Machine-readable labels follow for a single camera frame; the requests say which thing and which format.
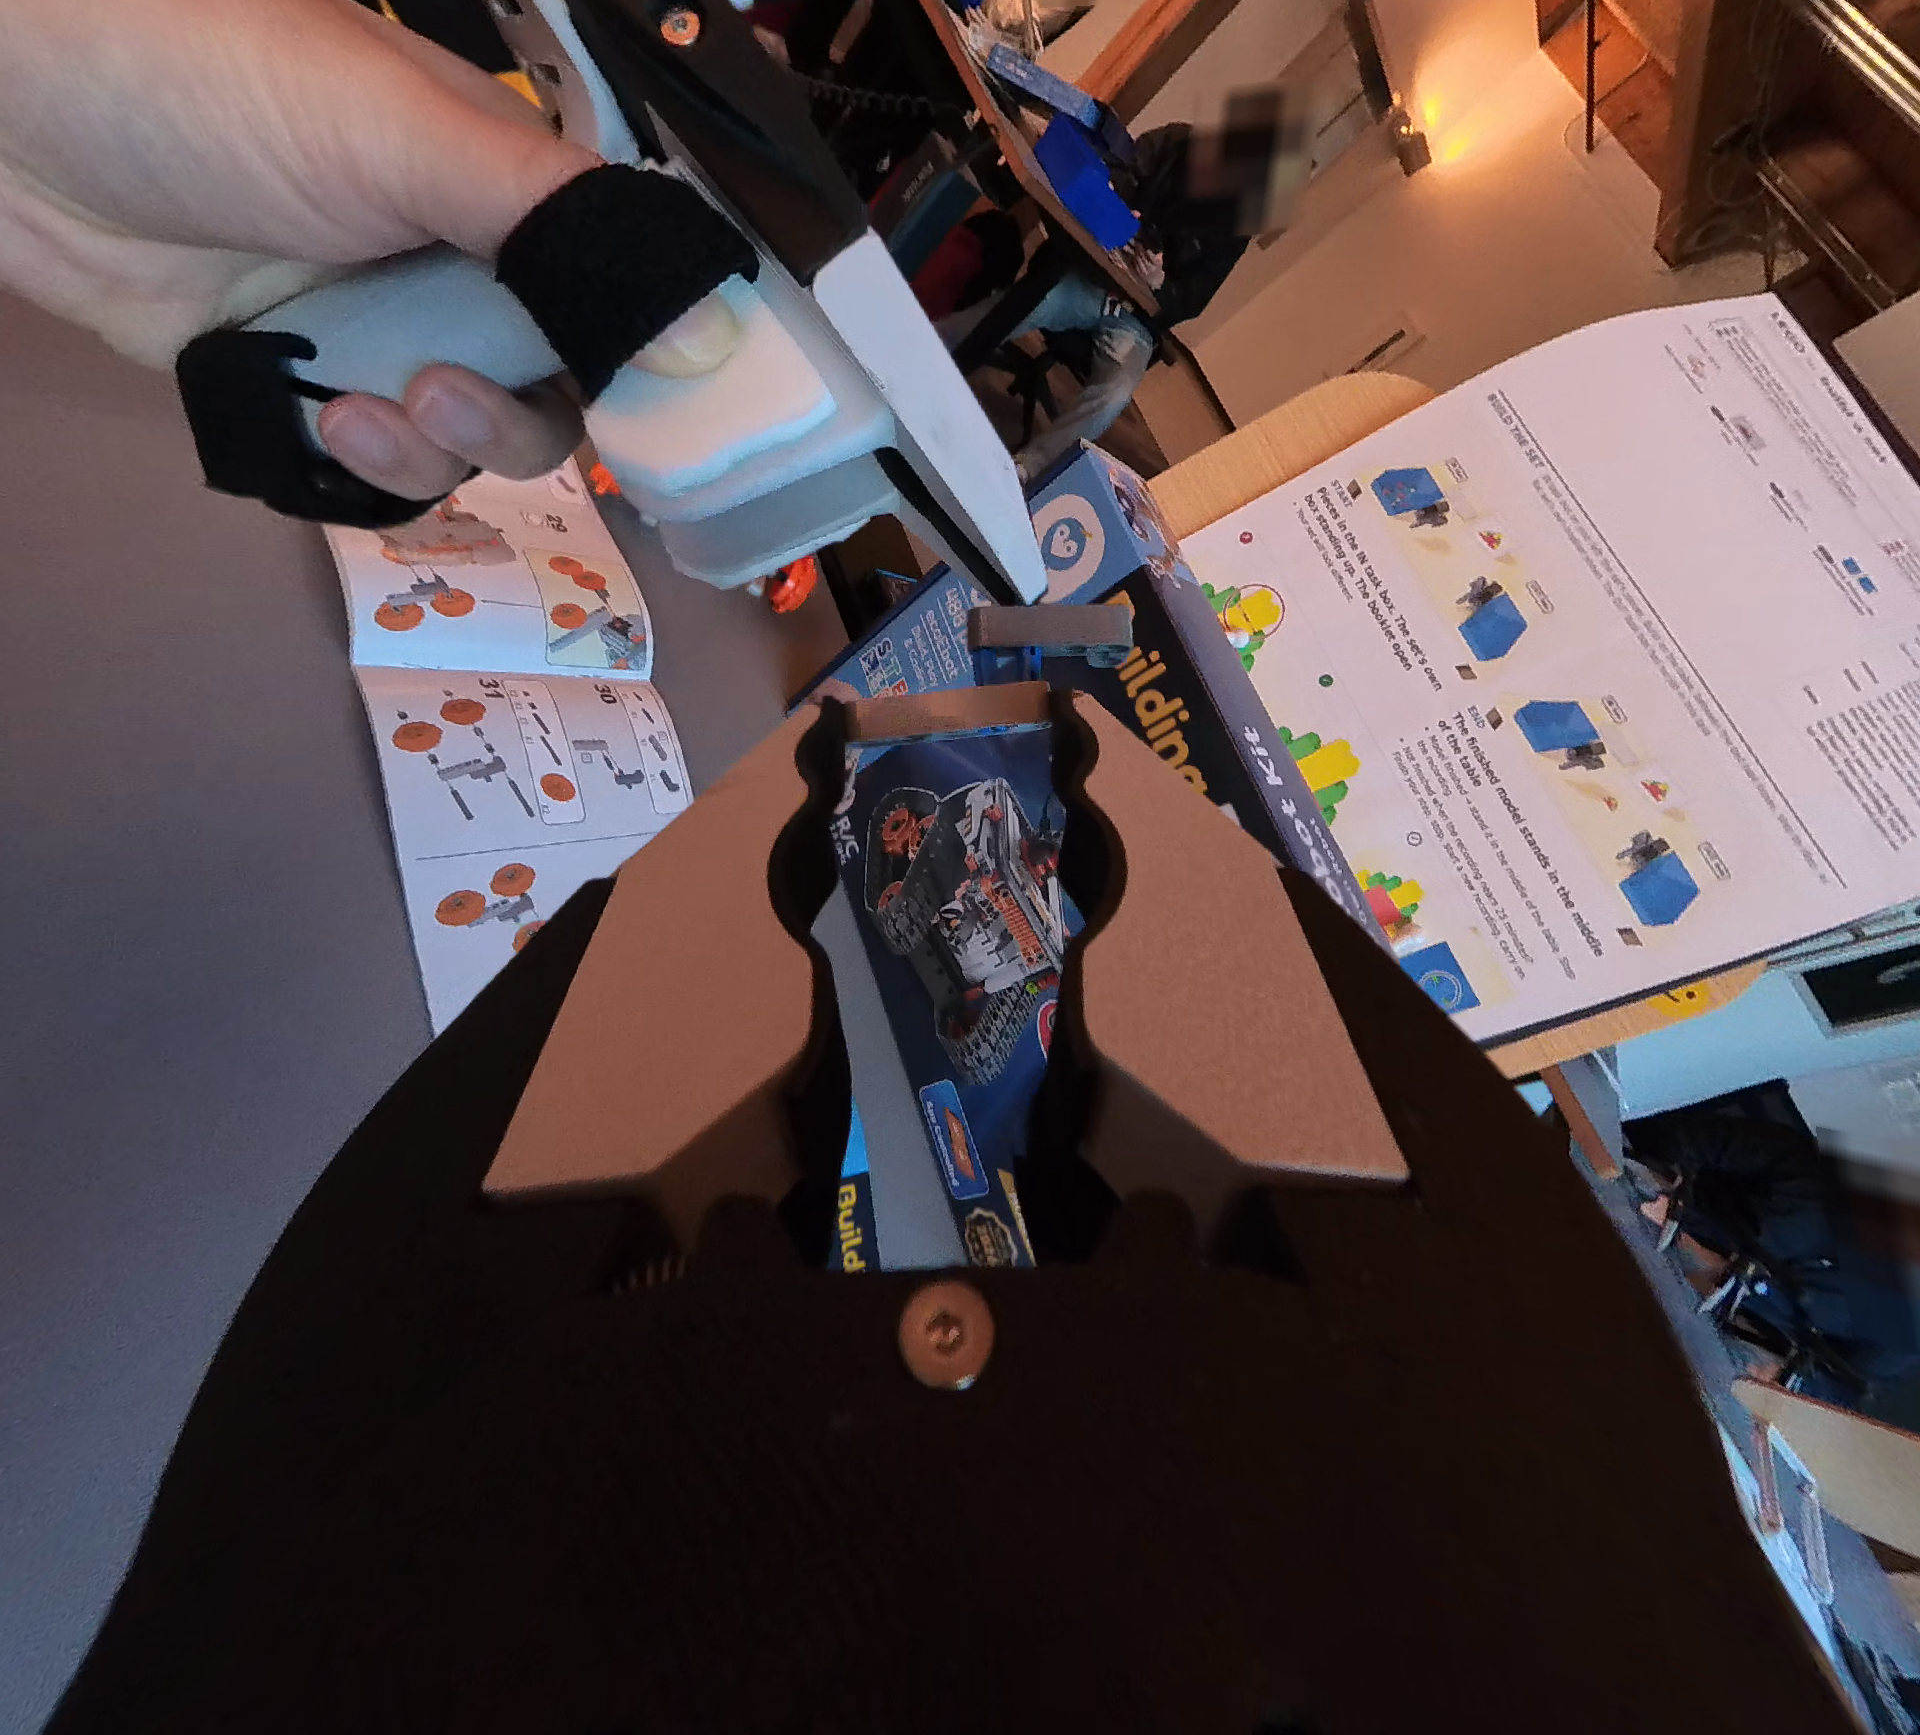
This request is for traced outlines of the long wooden desk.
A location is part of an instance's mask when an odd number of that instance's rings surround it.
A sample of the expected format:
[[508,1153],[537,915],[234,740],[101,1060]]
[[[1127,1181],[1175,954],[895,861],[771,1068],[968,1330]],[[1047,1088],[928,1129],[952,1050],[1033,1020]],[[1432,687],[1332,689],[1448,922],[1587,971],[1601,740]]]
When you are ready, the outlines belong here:
[[1037,209],[1037,223],[1047,233],[1045,267],[1085,264],[1120,299],[1138,306],[1141,316],[1156,316],[1159,313],[1156,296],[1134,273],[1134,267],[1111,247],[1104,247],[1052,192],[1045,170],[1037,163],[1033,143],[1028,137],[1023,118],[1011,116],[997,98],[993,88],[988,84],[988,74],[975,60],[964,37],[964,27],[947,9],[947,4],[917,0],[917,5],[927,22],[933,25],[933,35],[938,37],[940,47],[947,51],[952,67],[957,71],[961,82],[965,84],[983,123],[992,130],[997,153],[1011,170],[1011,177],[1020,184],[1023,196]]

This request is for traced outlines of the wooden shelving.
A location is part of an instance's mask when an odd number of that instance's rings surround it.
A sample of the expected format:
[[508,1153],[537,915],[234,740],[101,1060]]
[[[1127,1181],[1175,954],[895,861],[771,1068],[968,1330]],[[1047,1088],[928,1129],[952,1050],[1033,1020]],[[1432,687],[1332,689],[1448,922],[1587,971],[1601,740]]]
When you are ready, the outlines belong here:
[[1758,253],[1821,337],[1918,294],[1918,0],[1538,0],[1541,35],[1659,189],[1672,267]]

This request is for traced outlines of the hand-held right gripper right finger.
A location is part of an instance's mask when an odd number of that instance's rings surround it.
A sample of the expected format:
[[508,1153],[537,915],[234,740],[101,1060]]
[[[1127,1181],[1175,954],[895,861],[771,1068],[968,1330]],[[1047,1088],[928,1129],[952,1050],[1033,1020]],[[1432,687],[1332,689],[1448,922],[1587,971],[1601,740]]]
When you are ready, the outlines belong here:
[[1047,716],[1085,929],[1017,1165],[1037,1258],[1086,1258],[1134,1195],[1172,1195],[1213,1253],[1252,1195],[1406,1188],[1300,915],[1325,896],[1090,696]]

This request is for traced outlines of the wall lamp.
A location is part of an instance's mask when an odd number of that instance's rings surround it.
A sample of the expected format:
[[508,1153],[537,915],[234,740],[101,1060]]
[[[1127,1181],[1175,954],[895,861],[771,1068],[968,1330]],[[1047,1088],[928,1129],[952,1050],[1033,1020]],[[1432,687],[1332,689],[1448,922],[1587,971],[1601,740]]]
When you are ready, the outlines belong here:
[[1403,175],[1414,177],[1428,170],[1430,143],[1406,104],[1406,92],[1392,80],[1376,0],[1344,0],[1344,22],[1358,57],[1359,96],[1368,118],[1389,126]]

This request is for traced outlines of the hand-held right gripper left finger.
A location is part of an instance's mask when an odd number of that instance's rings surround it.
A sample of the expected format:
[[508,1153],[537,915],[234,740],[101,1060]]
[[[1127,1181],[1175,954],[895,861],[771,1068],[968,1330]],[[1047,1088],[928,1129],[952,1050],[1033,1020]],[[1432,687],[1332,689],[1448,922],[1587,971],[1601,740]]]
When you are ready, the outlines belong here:
[[502,1220],[636,1201],[689,1250],[758,1198],[828,1267],[851,1060],[813,925],[845,744],[838,705],[802,705],[617,872],[486,1171]]

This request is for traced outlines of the white printed instruction sheet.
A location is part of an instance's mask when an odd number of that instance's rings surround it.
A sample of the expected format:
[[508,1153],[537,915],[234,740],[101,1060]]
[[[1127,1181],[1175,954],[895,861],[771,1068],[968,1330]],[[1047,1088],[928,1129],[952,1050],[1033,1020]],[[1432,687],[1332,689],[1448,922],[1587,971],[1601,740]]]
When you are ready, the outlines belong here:
[[1480,1044],[1918,896],[1918,478],[1773,296],[1514,354],[1182,554]]

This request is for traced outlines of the blue toy kit box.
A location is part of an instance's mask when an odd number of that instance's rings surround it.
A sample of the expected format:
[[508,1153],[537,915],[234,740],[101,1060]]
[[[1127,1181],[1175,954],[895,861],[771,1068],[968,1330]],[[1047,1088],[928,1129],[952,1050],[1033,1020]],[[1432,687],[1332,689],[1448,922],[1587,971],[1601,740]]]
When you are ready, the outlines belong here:
[[[1124,658],[1045,658],[1045,680],[1090,692],[1386,947],[1332,833],[1332,805],[1266,716],[1148,485],[1086,446],[1037,485],[1030,520],[1047,602],[1111,602],[1131,616]],[[1062,884],[1066,805],[1052,788],[1051,733],[854,747],[828,829],[957,1255],[1030,1267],[1017,1164],[1066,940],[1085,929]]]

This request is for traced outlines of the red bag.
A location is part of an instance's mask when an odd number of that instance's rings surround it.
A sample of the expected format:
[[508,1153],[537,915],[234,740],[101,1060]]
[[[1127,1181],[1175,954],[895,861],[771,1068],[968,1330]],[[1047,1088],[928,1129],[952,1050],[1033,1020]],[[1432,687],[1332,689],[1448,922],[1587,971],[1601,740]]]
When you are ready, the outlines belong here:
[[1024,264],[1017,218],[988,206],[965,218],[909,275],[916,299],[933,320],[993,299],[1014,284]]

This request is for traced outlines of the grey desk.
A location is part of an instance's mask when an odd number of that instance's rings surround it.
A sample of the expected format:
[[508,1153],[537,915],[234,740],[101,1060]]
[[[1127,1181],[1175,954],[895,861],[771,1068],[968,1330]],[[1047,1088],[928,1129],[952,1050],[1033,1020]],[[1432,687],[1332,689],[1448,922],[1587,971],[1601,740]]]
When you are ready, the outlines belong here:
[[229,1317],[426,1048],[325,536],[2,302],[2,1729],[75,1670]]

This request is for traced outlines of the person's left hand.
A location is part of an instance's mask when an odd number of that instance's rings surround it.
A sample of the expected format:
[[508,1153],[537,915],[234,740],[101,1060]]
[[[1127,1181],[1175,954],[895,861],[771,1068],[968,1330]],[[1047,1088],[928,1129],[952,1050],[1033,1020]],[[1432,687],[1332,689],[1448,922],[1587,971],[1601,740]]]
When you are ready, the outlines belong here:
[[2,287],[165,370],[188,342],[446,242],[531,302],[588,388],[707,371],[748,250],[669,175],[348,0],[2,0]]

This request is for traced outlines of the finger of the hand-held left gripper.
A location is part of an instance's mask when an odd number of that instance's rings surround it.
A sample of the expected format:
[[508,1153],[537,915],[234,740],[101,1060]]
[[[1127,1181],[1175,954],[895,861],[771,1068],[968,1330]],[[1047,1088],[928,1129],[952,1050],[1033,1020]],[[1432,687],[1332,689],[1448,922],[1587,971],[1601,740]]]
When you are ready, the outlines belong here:
[[841,247],[813,302],[897,420],[882,467],[902,518],[997,602],[1040,602],[1047,570],[1020,471],[886,244],[865,233]]

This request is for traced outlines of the open instruction booklet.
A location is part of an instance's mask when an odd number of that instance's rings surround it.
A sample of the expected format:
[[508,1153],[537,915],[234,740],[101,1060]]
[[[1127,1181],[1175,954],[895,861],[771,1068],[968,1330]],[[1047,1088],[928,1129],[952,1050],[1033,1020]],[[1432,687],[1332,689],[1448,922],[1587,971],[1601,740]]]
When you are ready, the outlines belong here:
[[419,520],[325,527],[429,1020],[447,1029],[584,884],[693,801],[655,626],[562,464]]

